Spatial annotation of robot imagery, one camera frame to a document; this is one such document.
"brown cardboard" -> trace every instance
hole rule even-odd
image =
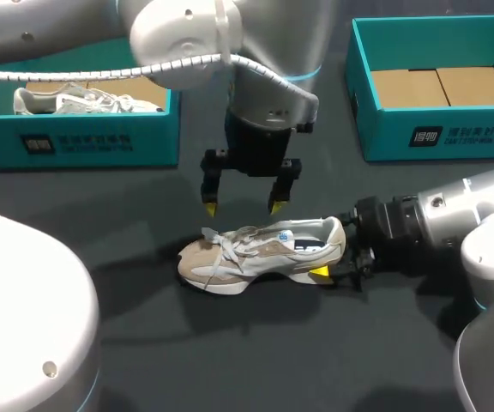
[[[494,67],[437,69],[451,106],[494,106]]]
[[[56,92],[64,84],[61,82],[51,83],[28,83],[26,88],[32,92],[50,93]],[[84,88],[97,88],[110,94],[121,96],[128,94],[133,99],[149,101],[166,110],[167,90],[150,81],[146,77],[134,79],[108,80],[104,82],[78,82]]]
[[[109,80],[105,82],[89,82],[88,88],[97,88],[98,90],[117,96],[128,94],[133,99],[149,101],[164,110],[166,109],[167,90],[158,86],[146,77]]]
[[[449,105],[435,70],[382,70],[371,74],[382,107]]]

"white shoelace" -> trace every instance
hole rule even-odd
[[[253,227],[243,227],[236,232],[224,236],[210,227],[202,227],[202,234],[205,240],[213,245],[220,246],[219,256],[216,258],[213,264],[213,274],[205,282],[205,288],[211,279],[216,275],[222,259],[230,260],[234,262],[241,273],[244,273],[239,257],[252,257],[258,254],[258,251],[243,251],[239,247],[241,245],[248,245],[251,243],[256,235],[256,230]]]
[[[91,88],[89,91],[92,93],[87,94],[85,99],[89,101],[94,100],[94,109],[105,108],[111,110],[113,108],[117,108],[118,112],[132,112],[135,108],[135,99],[128,94],[116,96],[115,94],[109,94],[102,90],[98,90],[97,88]]]

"table surface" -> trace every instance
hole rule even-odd
[[[462,411],[452,377],[457,315],[466,309],[458,268],[382,273],[363,293],[270,279],[226,298],[174,277],[179,247],[201,227],[317,218],[361,197],[413,193],[494,168],[365,163],[343,58],[330,54],[322,68],[316,131],[290,144],[303,174],[273,218],[272,180],[235,172],[223,176],[216,218],[200,205],[202,154],[225,147],[224,76],[184,94],[178,170],[0,173],[0,213],[60,239],[91,271],[103,318],[103,410]]]

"logo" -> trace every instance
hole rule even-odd
[[[436,146],[442,135],[442,126],[415,127],[411,136],[410,148],[431,148]]]
[[[30,155],[53,155],[55,153],[55,148],[48,135],[21,135],[21,139]]]

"sneaker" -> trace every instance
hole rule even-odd
[[[15,114],[52,114],[57,111],[57,97],[60,94],[83,97],[87,90],[74,83],[67,83],[59,90],[50,93],[32,92],[26,88],[17,88],[13,96]]]
[[[15,114],[86,114],[162,112],[148,101],[135,100],[125,94],[116,96],[95,88],[82,88],[68,83],[56,92],[31,92],[25,88],[15,91]]]
[[[337,264],[346,248],[346,234],[335,217],[226,233],[204,227],[202,234],[204,239],[179,253],[178,273],[213,294],[241,294],[265,273],[280,273],[298,283],[330,284],[328,275],[314,272]]]

